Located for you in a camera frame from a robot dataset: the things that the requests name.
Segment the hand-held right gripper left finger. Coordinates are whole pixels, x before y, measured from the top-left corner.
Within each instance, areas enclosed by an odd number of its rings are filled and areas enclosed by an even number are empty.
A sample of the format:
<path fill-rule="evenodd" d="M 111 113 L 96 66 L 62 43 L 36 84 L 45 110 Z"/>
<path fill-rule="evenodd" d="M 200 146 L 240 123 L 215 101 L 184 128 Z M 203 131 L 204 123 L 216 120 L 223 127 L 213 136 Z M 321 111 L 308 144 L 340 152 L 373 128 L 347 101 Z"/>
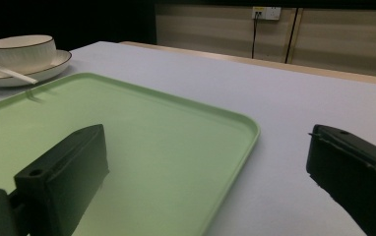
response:
<path fill-rule="evenodd" d="M 100 124 L 77 130 L 15 175 L 31 236 L 71 236 L 109 173 Z"/>

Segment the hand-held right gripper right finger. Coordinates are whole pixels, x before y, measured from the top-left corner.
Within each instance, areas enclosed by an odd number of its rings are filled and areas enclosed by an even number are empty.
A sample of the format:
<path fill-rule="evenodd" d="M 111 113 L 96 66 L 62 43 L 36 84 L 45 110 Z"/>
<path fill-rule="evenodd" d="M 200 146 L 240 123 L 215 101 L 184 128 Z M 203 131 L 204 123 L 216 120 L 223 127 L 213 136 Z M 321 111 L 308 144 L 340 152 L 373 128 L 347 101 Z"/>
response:
<path fill-rule="evenodd" d="M 316 125 L 310 136 L 310 177 L 367 236 L 376 236 L 376 146 L 324 125 Z"/>

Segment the green plastic tray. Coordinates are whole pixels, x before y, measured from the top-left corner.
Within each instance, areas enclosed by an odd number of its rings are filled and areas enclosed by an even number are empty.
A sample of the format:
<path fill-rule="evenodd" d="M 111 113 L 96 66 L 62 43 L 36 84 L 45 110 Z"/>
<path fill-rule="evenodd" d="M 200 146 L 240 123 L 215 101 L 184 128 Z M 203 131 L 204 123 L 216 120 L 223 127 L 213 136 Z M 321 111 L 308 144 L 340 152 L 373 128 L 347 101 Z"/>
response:
<path fill-rule="evenodd" d="M 260 135 L 245 115 L 77 74 L 0 101 L 0 189 L 94 124 L 109 173 L 73 236 L 204 236 Z"/>

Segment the white ribbed plate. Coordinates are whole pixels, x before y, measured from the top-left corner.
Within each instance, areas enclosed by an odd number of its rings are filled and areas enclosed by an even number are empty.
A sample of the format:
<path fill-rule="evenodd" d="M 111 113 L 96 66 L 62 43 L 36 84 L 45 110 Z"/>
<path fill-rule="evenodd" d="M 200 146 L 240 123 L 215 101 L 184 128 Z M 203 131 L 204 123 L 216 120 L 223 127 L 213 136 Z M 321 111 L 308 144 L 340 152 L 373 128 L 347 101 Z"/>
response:
<path fill-rule="evenodd" d="M 56 56 L 53 58 L 50 65 L 45 67 L 43 70 L 28 74 L 28 77 L 37 80 L 39 83 L 47 81 L 65 71 L 69 66 L 71 59 L 71 52 L 58 49 L 56 52 Z M 13 78 L 4 73 L 0 73 L 0 88 L 13 88 L 28 85 L 28 82 L 22 81 L 17 78 Z"/>

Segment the white ribbed bowl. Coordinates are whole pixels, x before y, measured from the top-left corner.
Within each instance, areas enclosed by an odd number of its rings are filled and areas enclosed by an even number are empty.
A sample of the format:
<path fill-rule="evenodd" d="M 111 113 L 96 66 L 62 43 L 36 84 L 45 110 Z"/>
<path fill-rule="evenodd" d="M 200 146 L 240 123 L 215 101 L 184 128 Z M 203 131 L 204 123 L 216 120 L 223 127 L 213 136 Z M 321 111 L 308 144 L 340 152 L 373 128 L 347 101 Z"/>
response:
<path fill-rule="evenodd" d="M 56 56 L 51 35 L 30 34 L 0 39 L 0 66 L 21 74 L 43 70 Z"/>

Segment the white wall socket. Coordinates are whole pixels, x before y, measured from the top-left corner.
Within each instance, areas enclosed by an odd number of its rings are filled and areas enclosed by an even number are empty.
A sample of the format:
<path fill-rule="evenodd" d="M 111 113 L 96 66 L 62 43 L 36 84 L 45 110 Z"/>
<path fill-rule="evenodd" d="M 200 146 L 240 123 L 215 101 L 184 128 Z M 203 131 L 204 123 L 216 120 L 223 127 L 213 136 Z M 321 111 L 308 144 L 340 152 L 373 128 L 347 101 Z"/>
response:
<path fill-rule="evenodd" d="M 268 21 L 278 21 L 281 17 L 281 7 L 258 7 L 252 8 L 252 18 Z"/>

